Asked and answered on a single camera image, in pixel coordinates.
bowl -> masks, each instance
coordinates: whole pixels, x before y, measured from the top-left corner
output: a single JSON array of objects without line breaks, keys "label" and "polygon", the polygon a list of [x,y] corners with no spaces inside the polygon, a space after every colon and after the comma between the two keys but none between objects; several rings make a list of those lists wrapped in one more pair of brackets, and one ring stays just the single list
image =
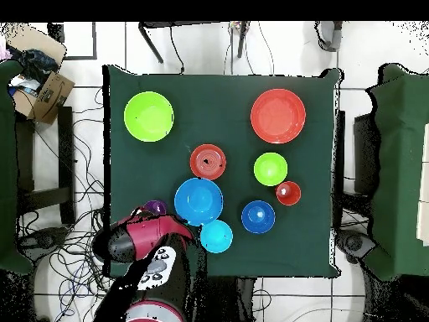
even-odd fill
[{"label": "bowl", "polygon": [[251,108],[253,130],[269,143],[292,141],[304,123],[304,104],[295,93],[285,89],[263,92]]},{"label": "bowl", "polygon": [[226,157],[214,144],[201,144],[192,152],[189,165],[197,177],[215,180],[225,171]]},{"label": "bowl", "polygon": [[216,220],[224,200],[218,185],[204,178],[186,180],[174,196],[174,208],[191,226],[201,226]]},{"label": "bowl", "polygon": [[154,215],[166,215],[167,204],[161,200],[149,200],[143,209],[152,212]]},{"label": "bowl", "polygon": [[143,142],[156,142],[167,136],[173,121],[172,106],[157,92],[141,92],[125,106],[125,126],[134,138]]},{"label": "bowl", "polygon": [[263,185],[280,184],[287,175],[286,160],[277,153],[264,153],[255,161],[253,173]]},{"label": "bowl", "polygon": [[284,181],[276,187],[276,196],[281,204],[291,206],[301,199],[301,189],[293,181]]},{"label": "bowl", "polygon": [[248,232],[268,232],[276,220],[274,209],[265,201],[255,200],[246,205],[241,212],[241,222]]},{"label": "bowl", "polygon": [[232,230],[221,220],[214,220],[201,228],[201,245],[211,253],[222,253],[232,243]]}]

cardboard box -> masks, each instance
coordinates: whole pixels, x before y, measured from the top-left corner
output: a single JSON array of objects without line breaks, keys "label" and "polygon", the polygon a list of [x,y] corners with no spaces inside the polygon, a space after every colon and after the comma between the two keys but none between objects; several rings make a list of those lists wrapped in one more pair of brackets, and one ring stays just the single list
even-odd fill
[{"label": "cardboard box", "polygon": [[51,124],[55,121],[58,108],[63,106],[75,83],[60,74],[51,72],[37,97],[23,90],[13,94],[15,110],[38,122]]},{"label": "cardboard box", "polygon": [[[41,50],[61,66],[66,48],[47,34],[26,23],[7,23],[3,27],[3,32],[8,45],[20,51]],[[16,91],[13,94],[15,110],[27,119],[51,124],[58,114],[58,107],[64,104],[75,83],[60,74],[51,72],[48,80],[42,84],[38,96],[24,90]]]}]

large red bowl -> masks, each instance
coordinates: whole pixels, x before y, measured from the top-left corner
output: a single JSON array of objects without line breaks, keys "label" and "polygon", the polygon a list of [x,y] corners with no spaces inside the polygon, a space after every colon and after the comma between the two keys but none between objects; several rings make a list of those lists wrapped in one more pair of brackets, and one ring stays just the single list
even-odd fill
[{"label": "large red bowl", "polygon": [[305,123],[301,99],[285,89],[263,92],[251,108],[251,125],[255,133],[269,143],[292,141]]}]

tiled floor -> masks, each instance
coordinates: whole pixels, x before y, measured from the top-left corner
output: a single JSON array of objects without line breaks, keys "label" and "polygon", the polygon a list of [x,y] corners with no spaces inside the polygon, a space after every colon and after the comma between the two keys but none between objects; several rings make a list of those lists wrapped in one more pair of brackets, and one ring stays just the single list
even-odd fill
[{"label": "tiled floor", "polygon": [[[43,23],[35,24],[46,29]],[[378,68],[386,62],[399,62],[410,70],[424,71],[429,67],[427,50],[427,29],[424,23],[387,22],[345,22],[343,39],[339,53],[322,51],[318,47],[314,22],[261,22],[261,28],[274,58],[275,74],[320,75],[326,68],[338,66],[344,71],[344,81],[339,90],[339,107],[346,112],[345,173],[349,179],[344,181],[347,191],[353,191],[354,177],[354,138],[352,124],[354,117],[370,112],[372,104],[364,91],[376,84]],[[65,42],[69,49],[67,56],[87,56],[91,54],[91,41],[88,40],[90,23],[65,23]],[[140,35],[137,23],[96,23],[96,60],[65,60],[60,73],[75,82],[75,88],[65,105],[72,106],[75,112],[87,108],[100,107],[95,97],[102,85],[101,65],[119,65],[135,74],[179,73],[180,62],[174,53],[169,37],[169,29],[148,30],[164,58],[160,65],[152,51]],[[230,56],[225,62],[225,51],[229,45],[227,23],[183,26],[173,29],[173,39],[184,62],[185,74],[230,75]],[[256,74],[271,73],[271,58],[261,36],[257,22],[251,23],[246,37],[248,58]],[[243,55],[237,59],[238,34],[235,35],[234,75],[249,75],[250,66]],[[102,110],[76,113],[74,121],[101,120]],[[58,152],[56,138],[57,124],[51,127],[39,125],[38,130],[48,145]],[[99,122],[83,121],[75,125],[75,134],[86,142],[92,151],[90,171],[103,180],[103,126]],[[88,149],[79,141],[75,144],[88,157]],[[36,136],[34,174],[36,189],[58,186],[56,172],[58,159],[49,151],[45,143]],[[85,182],[85,160],[76,151],[75,170]],[[85,187],[76,181],[76,200],[82,197]],[[77,213],[102,206],[99,195],[87,196],[77,205]],[[25,216],[29,222],[34,214]],[[345,221],[353,218],[344,215]],[[59,226],[57,207],[40,211],[40,218],[34,228]],[[88,231],[90,219],[86,218],[76,227],[77,231]],[[73,262],[70,255],[65,255]],[[53,258],[53,266],[67,276],[65,266],[59,257]],[[256,290],[263,288],[268,292],[256,292],[254,296],[254,315],[257,322],[359,322],[364,307],[364,283],[359,266],[351,265],[338,249],[335,251],[335,264],[341,275],[334,280],[323,278],[259,278]],[[60,313],[58,290],[65,277],[56,273],[45,258],[39,265],[36,277],[35,304],[39,315],[48,315],[55,320]],[[74,315],[65,316],[60,322],[85,322],[92,320],[90,306],[96,301],[92,296],[78,298],[72,309]]]}]

dark blue bowl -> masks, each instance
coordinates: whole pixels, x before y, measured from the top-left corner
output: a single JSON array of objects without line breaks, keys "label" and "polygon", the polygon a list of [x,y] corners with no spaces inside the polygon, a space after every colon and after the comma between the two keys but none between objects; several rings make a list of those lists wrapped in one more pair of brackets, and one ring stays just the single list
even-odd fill
[{"label": "dark blue bowl", "polygon": [[241,222],[248,232],[265,233],[274,225],[276,214],[270,204],[255,200],[247,204],[241,213]]}]

